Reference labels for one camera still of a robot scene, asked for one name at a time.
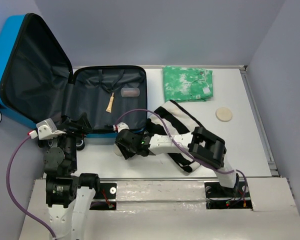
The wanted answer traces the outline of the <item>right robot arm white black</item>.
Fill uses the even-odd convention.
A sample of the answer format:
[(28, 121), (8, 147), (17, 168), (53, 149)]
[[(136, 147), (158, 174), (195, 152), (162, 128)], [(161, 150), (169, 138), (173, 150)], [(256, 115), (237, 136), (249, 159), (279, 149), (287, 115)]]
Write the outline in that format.
[(122, 129), (115, 138), (115, 145), (125, 159), (135, 155), (185, 154), (214, 171), (225, 196), (232, 196), (239, 189), (239, 177), (226, 159), (225, 141), (204, 127), (195, 127), (193, 132), (179, 135), (138, 135)]

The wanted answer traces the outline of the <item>blue hard-shell suitcase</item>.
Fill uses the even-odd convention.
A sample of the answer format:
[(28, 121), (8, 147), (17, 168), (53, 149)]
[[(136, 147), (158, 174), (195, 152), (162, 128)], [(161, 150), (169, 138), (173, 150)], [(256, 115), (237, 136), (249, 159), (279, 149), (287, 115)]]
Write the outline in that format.
[[(140, 95), (122, 97), (122, 88), (139, 88)], [(112, 112), (108, 113), (112, 93)], [(87, 113), (93, 131), (86, 137), (98, 138), (114, 137), (119, 122), (142, 133), (147, 107), (147, 74), (142, 67), (74, 69), (41, 16), (12, 15), (5, 21), (0, 32), (0, 116), (33, 129), (49, 118), (59, 126), (65, 117), (76, 121)]]

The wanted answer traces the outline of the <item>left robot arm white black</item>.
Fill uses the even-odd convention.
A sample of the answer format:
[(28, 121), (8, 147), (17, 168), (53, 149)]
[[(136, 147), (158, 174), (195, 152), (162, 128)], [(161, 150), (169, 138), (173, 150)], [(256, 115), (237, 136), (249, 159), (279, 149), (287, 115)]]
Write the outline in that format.
[(93, 131), (87, 114), (77, 120), (64, 117), (56, 126), (48, 118), (38, 123), (40, 140), (56, 140), (44, 154), (46, 204), (53, 240), (82, 240), (92, 200), (101, 191), (96, 173), (75, 176), (77, 142)]

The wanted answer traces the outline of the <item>black and white striped garment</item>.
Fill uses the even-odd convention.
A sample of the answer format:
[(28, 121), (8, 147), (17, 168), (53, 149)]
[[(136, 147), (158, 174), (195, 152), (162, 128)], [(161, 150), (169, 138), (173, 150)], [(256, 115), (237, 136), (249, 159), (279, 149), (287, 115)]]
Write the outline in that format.
[[(193, 132), (196, 127), (202, 127), (203, 124), (192, 116), (187, 110), (174, 100), (165, 102), (154, 111), (163, 119), (170, 134), (181, 135)], [(153, 114), (147, 119), (145, 130), (150, 134), (166, 135), (164, 125)], [(190, 174), (200, 167), (200, 164), (192, 160), (183, 153), (168, 153), (170, 159), (184, 173)]]

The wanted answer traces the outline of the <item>green tie-dye shorts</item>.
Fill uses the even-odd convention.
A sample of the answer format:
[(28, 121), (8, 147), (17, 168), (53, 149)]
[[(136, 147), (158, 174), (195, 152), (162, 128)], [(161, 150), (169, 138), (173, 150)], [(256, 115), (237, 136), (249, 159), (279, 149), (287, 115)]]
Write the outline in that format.
[(162, 73), (165, 101), (204, 102), (214, 96), (212, 70), (165, 66)]

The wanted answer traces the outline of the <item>beige cosmetic tube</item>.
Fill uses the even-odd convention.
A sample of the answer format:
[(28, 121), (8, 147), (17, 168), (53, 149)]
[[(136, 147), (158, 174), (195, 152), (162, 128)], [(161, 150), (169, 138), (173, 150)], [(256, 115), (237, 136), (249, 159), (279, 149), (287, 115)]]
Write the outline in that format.
[(112, 107), (113, 107), (113, 102), (114, 102), (114, 93), (111, 93), (107, 108), (106, 108), (106, 112), (107, 113), (111, 113), (112, 112)]

